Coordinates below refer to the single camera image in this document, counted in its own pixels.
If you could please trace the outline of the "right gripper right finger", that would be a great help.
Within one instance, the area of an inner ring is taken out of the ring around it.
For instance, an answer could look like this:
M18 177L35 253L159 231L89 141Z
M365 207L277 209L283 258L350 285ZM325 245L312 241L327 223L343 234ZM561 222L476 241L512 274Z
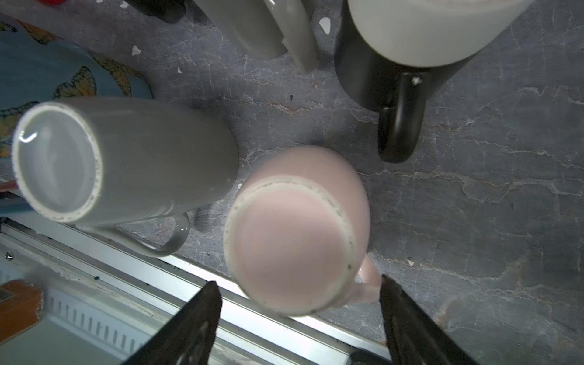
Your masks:
M386 275L382 276L380 306L393 364L478 365Z

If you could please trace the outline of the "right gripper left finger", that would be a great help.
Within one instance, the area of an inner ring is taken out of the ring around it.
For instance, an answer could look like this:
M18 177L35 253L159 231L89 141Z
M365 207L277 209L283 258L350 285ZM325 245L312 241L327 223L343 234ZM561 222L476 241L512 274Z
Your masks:
M221 308L219 287L210 281L125 364L207 364Z

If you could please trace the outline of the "pale pink mug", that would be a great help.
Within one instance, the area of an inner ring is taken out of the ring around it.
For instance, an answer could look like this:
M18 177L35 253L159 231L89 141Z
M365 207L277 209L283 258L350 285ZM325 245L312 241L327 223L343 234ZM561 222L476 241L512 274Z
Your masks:
M228 271L260 307L307 316L380 298L370 204L354 167L319 146L287 149L242 185L224 227Z

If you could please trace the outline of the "small grey mug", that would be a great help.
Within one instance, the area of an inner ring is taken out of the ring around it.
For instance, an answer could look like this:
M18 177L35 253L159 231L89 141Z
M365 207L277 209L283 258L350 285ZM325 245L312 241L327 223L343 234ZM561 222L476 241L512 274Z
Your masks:
M185 243L189 211L228 194L239 153L222 121L194 109L70 97L20 118L12 167L38 214L160 258Z

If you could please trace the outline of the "black mug white base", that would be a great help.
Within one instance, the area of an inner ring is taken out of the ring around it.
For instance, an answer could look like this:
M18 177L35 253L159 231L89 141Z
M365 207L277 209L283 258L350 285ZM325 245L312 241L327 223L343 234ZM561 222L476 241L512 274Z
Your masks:
M345 1L334 64L345 93L379 115L380 158L412 156L428 99L530 1Z

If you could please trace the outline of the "grey-green mug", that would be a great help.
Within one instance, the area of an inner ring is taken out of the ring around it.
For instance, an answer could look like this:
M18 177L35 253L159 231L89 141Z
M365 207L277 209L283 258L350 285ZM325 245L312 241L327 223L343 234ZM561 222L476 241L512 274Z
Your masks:
M246 55L274 59L289 53L302 73L318 68L313 1L197 0L195 4Z

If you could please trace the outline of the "blue butterfly mug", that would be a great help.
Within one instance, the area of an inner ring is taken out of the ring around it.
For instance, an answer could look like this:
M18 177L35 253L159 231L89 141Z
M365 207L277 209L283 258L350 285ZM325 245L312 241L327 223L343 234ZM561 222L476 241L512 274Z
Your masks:
M38 103L64 97L153 97L138 71L46 30L1 16L1 181L13 180L12 138Z

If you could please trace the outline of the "black mug white rim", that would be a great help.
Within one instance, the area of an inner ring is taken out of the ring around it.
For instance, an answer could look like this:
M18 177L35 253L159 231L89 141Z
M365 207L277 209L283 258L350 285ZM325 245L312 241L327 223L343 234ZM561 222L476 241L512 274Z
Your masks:
M185 0L125 0L144 15L155 17L167 24L178 23L186 13Z

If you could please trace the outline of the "red mug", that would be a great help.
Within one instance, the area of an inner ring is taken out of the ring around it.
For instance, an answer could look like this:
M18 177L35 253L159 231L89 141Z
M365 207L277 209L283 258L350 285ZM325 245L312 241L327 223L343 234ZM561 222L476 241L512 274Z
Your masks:
M57 6L64 3L66 0L36 0L36 1L46 6Z

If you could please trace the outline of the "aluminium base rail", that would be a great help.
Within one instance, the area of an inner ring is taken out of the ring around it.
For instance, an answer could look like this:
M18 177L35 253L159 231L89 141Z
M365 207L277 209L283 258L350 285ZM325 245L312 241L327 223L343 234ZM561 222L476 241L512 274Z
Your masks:
M100 292L160 330L208 282L222 296L212 364L388 364L388 349L315 317L261 313L229 279L177 257L149 259L37 214L1 223L1 267Z

